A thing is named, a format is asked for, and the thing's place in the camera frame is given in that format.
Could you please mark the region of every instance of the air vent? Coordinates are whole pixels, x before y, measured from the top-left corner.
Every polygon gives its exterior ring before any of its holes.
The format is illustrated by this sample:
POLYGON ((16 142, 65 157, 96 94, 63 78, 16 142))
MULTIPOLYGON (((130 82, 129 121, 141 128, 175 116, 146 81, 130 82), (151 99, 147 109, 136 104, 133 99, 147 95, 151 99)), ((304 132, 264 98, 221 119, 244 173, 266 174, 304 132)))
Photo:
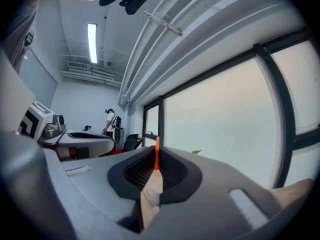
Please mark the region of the air vent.
POLYGON ((68 61, 67 66, 69 68, 74 68, 74 69, 89 70, 89 65, 84 63, 75 63, 75 62, 68 61))

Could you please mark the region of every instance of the orange marker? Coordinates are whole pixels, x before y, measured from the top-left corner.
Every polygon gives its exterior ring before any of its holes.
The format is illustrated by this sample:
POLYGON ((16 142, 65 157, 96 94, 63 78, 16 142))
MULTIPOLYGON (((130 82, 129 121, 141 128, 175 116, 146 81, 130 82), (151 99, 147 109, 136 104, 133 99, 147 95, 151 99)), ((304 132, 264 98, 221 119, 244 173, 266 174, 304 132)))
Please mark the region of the orange marker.
POLYGON ((160 138, 156 137, 156 144, 155 144, 155 160, 154 160, 154 170, 159 170, 159 149, 160 149, 160 138))

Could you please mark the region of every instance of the black backpack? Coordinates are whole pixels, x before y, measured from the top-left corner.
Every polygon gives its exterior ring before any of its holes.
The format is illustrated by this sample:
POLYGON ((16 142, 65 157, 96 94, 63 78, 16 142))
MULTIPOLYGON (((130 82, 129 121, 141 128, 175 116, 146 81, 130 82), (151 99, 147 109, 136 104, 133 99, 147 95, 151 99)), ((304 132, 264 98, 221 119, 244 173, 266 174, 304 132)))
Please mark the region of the black backpack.
POLYGON ((121 121, 122 118, 116 115, 115 118, 112 120, 112 128, 121 128, 121 121))

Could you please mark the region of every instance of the white bracket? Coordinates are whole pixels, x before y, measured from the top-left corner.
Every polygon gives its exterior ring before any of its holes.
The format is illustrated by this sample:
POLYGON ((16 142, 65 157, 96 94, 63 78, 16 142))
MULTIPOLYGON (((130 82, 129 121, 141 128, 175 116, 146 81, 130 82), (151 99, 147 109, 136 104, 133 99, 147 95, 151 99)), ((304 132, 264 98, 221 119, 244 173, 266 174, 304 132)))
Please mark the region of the white bracket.
POLYGON ((175 26, 172 26, 171 24, 169 24, 168 22, 166 22, 162 18, 159 18, 159 17, 157 17, 147 11, 144 12, 144 15, 146 15, 149 19, 155 21, 159 25, 165 26, 168 30, 171 30, 172 32, 176 33, 180 37, 182 37, 182 35, 184 34, 179 29, 177 29, 175 26))

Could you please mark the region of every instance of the window frame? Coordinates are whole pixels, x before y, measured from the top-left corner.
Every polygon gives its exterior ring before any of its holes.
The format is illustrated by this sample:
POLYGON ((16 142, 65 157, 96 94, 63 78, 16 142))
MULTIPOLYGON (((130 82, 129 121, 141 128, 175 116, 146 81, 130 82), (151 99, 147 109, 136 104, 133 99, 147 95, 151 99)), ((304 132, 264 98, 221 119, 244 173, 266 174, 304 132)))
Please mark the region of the window frame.
MULTIPOLYGON (((310 147, 314 144, 320 143, 320 124, 318 128, 296 134, 296 122, 293 108, 293 102, 290 97, 289 88, 286 84, 284 76, 282 75, 279 67, 272 58, 271 54, 287 49, 289 47, 298 45, 300 43, 310 41, 314 50, 320 57, 320 50, 317 41, 313 34, 310 32, 307 26, 298 31, 294 31, 283 36, 280 36, 271 41, 263 44, 254 44, 252 49, 247 50, 231 59, 228 59, 207 71, 195 76, 194 78, 186 81, 178 87, 168 91, 162 96, 149 103, 144 107, 143 112, 143 137, 156 140, 157 135, 151 135, 145 133, 147 123, 147 111, 157 105, 159 105, 159 117, 158 117, 158 135, 160 137, 160 145, 164 145, 165 135, 165 113, 164 113, 164 99, 169 98, 193 85, 196 85, 222 71, 228 70, 244 61, 258 57, 265 66, 270 80, 274 86, 274 93, 279 102, 280 117, 281 117, 281 130, 283 132, 283 148, 280 154, 280 166, 276 172, 275 182, 273 188, 282 188, 285 185, 291 159, 294 150, 310 147)), ((145 146, 145 140, 143 139, 142 146, 145 146)))

